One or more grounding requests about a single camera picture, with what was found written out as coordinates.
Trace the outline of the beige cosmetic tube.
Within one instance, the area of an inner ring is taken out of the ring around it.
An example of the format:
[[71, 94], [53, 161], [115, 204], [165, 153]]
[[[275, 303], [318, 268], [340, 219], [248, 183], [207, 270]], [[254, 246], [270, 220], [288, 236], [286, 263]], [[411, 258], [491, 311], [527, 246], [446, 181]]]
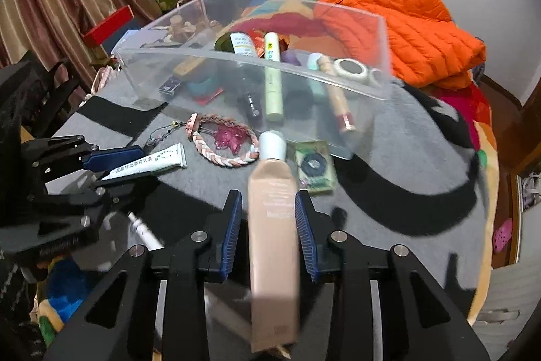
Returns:
[[299, 329], [297, 184], [286, 154], [287, 142], [281, 132], [262, 133], [259, 161], [248, 182], [253, 352], [293, 344]]

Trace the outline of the white ointment tube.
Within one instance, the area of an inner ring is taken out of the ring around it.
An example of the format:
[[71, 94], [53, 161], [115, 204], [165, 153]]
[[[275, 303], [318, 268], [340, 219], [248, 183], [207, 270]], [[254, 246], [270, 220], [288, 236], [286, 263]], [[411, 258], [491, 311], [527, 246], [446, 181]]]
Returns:
[[171, 168], [186, 168], [187, 160], [182, 144], [170, 146], [159, 152], [129, 162], [126, 165], [114, 168], [103, 180], [114, 180], [127, 176], [147, 172], [167, 171]]

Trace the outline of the green flower soap box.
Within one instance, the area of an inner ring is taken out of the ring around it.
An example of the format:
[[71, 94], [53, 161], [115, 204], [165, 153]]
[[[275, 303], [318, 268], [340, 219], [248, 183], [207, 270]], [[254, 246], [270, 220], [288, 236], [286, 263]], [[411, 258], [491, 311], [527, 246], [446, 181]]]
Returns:
[[301, 190], [322, 194], [336, 189], [336, 171], [326, 141], [295, 143], [293, 154]]

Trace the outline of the blue tape roll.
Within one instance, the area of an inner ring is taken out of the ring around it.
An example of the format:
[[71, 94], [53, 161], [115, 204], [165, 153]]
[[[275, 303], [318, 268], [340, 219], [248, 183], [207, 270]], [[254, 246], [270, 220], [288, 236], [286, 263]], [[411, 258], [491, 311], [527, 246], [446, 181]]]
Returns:
[[214, 74], [193, 78], [186, 82], [186, 87], [193, 99], [209, 97], [220, 89], [219, 81]]

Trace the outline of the light green tube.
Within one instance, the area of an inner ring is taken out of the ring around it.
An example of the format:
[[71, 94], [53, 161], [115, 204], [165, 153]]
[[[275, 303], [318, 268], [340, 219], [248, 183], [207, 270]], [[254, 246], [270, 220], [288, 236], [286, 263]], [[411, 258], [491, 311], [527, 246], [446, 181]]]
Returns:
[[[264, 57], [266, 61], [281, 61], [279, 37], [269, 32], [264, 37]], [[270, 123], [279, 124], [283, 120], [282, 73], [273, 67], [265, 68], [265, 116]]]

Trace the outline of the cream lipstick tube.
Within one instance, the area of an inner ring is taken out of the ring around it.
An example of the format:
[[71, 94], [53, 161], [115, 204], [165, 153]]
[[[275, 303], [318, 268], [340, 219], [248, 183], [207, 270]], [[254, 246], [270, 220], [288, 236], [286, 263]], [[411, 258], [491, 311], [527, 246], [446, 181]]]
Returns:
[[[334, 63], [327, 56], [320, 56], [317, 60], [318, 68], [323, 73], [336, 77]], [[353, 117], [349, 110], [346, 96], [342, 89], [334, 84], [326, 84], [327, 94], [332, 106], [334, 115], [337, 119], [340, 133], [348, 133], [356, 130]]]

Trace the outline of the green glass bottle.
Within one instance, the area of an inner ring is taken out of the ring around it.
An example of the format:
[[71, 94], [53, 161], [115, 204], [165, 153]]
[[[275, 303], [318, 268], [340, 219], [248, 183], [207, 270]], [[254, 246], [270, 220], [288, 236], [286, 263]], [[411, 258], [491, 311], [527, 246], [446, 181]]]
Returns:
[[224, 33], [215, 41], [215, 50], [247, 57], [258, 56], [251, 37], [241, 32]]

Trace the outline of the small blue card box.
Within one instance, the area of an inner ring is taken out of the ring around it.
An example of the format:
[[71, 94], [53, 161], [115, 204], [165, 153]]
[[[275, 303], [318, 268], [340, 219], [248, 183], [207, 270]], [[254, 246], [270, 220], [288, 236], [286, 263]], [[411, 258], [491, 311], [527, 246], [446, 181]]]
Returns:
[[182, 86], [183, 82], [176, 76], [171, 76], [165, 83], [159, 87], [159, 92], [167, 96], [174, 96]]

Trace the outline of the grey black fleece blanket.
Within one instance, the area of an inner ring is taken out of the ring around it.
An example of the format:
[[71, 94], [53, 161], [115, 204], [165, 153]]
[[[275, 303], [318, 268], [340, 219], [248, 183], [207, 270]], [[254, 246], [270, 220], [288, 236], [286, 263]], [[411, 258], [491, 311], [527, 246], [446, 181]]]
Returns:
[[[103, 96], [91, 98], [54, 135], [82, 135], [102, 149], [142, 146], [174, 111], [156, 114], [158, 108], [142, 111], [139, 103], [136, 108], [121, 106], [134, 98], [124, 80], [116, 79]], [[480, 282], [491, 199], [480, 158], [484, 154], [472, 147], [467, 124], [451, 105], [397, 82], [390, 100], [379, 102], [383, 109], [361, 136], [358, 155], [332, 158], [336, 189], [312, 195], [313, 205], [366, 246], [408, 246], [472, 322], [479, 313], [479, 307], [471, 309], [476, 295], [486, 293], [488, 286]], [[248, 206], [248, 178], [255, 165], [226, 171], [197, 159], [187, 143], [183, 141], [188, 168], [161, 175], [140, 212], [166, 246], [203, 228], [206, 218], [223, 206], [229, 189], [241, 190]], [[127, 223], [121, 217], [113, 216], [113, 230], [107, 233], [116, 240], [116, 253], [105, 251], [109, 239], [104, 235], [99, 245], [75, 253], [80, 266], [97, 268], [106, 258], [115, 262], [136, 243], [135, 233], [121, 237]], [[302, 294], [301, 316], [308, 322], [302, 322], [295, 360], [324, 359], [332, 290], [322, 289], [321, 295], [317, 289]]]

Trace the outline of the red flat box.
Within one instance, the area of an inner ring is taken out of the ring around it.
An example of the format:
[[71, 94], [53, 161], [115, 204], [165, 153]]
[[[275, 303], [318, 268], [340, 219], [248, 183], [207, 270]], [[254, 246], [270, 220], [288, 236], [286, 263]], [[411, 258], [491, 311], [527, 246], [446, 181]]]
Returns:
[[134, 15], [129, 5], [119, 8], [83, 35], [84, 44], [89, 48], [101, 46], [133, 18]]

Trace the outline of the clear plastic storage bin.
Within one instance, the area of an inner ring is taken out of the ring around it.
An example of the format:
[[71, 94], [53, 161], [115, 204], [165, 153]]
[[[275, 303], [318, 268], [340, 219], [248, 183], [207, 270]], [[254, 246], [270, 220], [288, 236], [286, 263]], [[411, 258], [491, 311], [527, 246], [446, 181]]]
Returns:
[[323, 140], [345, 159], [371, 143], [390, 95], [385, 19], [311, 0], [193, 0], [115, 54], [142, 99]]

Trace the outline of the pink croc shoe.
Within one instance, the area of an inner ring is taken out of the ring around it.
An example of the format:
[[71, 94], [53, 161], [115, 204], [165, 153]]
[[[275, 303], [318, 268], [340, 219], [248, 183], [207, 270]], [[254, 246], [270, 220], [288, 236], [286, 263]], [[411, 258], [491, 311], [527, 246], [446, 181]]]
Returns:
[[495, 254], [501, 253], [501, 251], [507, 246], [513, 236], [513, 220], [508, 217], [501, 226], [494, 232], [492, 237], [493, 252]]

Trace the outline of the white tape roll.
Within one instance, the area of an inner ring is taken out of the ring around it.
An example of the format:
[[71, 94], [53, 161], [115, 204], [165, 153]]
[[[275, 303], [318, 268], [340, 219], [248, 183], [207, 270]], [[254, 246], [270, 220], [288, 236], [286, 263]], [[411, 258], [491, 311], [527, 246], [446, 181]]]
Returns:
[[371, 70], [360, 61], [352, 58], [340, 58], [334, 60], [333, 67], [335, 73], [341, 78], [364, 85], [369, 84]]

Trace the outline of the red packet box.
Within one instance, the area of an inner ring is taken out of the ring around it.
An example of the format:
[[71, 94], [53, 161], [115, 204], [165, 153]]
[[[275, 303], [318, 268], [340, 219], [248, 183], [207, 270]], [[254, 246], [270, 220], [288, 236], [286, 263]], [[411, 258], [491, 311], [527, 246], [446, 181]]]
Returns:
[[[216, 39], [214, 49], [220, 52], [232, 53], [238, 56], [262, 58], [264, 55], [265, 34], [258, 29], [246, 32], [227, 32]], [[223, 92], [215, 74], [200, 83], [189, 84], [190, 93], [200, 104], [207, 104]]]

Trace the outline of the colourful patchwork blanket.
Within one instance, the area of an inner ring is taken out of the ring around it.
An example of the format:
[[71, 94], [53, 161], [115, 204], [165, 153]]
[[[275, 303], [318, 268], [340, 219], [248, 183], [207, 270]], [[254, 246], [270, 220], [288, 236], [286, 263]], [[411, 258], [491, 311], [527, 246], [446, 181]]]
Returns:
[[460, 28], [442, 0], [315, 0], [358, 8], [385, 18], [395, 77], [456, 108], [465, 120], [488, 177], [488, 219], [499, 186], [492, 109], [473, 71], [486, 61], [484, 42]]

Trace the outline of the orange puffer jacket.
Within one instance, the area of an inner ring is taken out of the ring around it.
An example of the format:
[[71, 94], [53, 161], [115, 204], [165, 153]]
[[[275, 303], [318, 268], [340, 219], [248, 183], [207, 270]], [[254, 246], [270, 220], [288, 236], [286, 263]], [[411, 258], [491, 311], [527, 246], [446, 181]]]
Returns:
[[320, 1], [337, 6], [316, 15], [359, 61], [376, 61], [377, 26], [368, 14], [383, 17], [393, 75], [417, 88], [466, 88], [469, 71], [486, 61], [485, 44], [455, 24], [441, 0]]

